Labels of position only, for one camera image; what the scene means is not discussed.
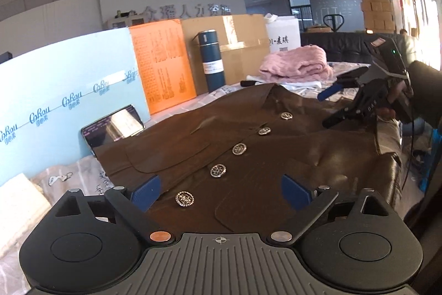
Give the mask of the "operator right hand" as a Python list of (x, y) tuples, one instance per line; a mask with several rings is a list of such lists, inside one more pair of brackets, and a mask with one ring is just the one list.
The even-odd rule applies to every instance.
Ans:
[(375, 110), (375, 114), (384, 121), (396, 119), (410, 123), (412, 121), (410, 91), (405, 81), (392, 85), (386, 96), (383, 107)]

